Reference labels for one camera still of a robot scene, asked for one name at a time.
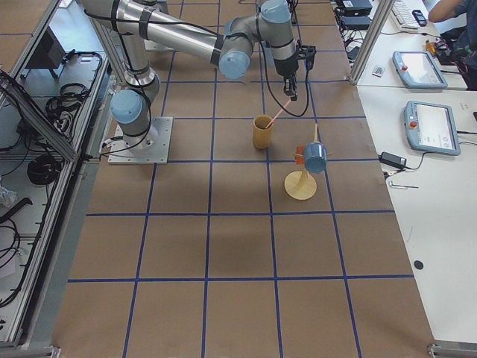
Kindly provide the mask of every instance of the blue joint cap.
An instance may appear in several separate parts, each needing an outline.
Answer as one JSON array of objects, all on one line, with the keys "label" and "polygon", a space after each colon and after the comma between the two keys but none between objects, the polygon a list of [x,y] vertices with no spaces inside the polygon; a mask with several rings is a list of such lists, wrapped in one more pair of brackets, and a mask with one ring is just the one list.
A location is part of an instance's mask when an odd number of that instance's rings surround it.
[{"label": "blue joint cap", "polygon": [[131,89],[116,93],[111,99],[111,111],[122,125],[134,122],[142,111],[142,98]]},{"label": "blue joint cap", "polygon": [[260,10],[265,21],[282,24],[290,21],[291,15],[286,0],[268,0]]},{"label": "blue joint cap", "polygon": [[326,168],[326,147],[319,142],[308,144],[303,149],[305,168],[310,173],[320,173]]},{"label": "blue joint cap", "polygon": [[228,51],[218,61],[218,68],[222,75],[230,80],[238,80],[243,77],[249,65],[250,58],[245,52],[238,50]]}]

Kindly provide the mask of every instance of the yellow cup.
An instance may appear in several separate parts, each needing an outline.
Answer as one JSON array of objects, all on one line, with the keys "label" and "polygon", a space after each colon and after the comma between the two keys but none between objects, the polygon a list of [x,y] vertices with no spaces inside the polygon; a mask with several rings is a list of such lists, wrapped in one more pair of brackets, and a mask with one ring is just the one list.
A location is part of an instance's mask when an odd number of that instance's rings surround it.
[{"label": "yellow cup", "polygon": [[257,149],[266,149],[271,144],[271,130],[274,125],[266,128],[272,118],[261,114],[253,120],[253,146]]}]

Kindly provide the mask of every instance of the small black dot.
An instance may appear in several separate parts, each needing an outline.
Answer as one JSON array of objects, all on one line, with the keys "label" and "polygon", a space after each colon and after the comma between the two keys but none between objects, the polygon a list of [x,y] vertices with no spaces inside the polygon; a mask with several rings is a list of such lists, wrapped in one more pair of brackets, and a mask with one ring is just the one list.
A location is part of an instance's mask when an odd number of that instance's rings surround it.
[{"label": "small black dot", "polygon": [[424,264],[419,260],[414,261],[414,267],[418,270],[424,269]]}]

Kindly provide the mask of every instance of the tag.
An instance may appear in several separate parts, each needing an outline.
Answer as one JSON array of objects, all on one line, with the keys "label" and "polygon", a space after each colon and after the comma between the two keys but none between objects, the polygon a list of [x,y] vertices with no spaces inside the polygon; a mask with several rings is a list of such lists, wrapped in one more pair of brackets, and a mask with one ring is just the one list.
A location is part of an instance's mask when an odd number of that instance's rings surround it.
[{"label": "tag", "polygon": [[375,75],[376,77],[382,77],[383,73],[385,73],[385,68],[383,66],[380,66],[380,65],[374,66],[373,75]]}]

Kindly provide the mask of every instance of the orange clip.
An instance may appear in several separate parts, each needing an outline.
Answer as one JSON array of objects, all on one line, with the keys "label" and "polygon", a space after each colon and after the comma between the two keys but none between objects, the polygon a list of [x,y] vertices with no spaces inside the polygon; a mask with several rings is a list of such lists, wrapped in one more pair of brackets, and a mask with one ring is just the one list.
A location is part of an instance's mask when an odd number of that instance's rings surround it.
[{"label": "orange clip", "polygon": [[304,145],[299,145],[297,147],[297,150],[295,151],[294,158],[295,158],[295,163],[298,164],[299,166],[304,166],[305,165],[305,158],[303,157],[303,151],[305,150]]}]

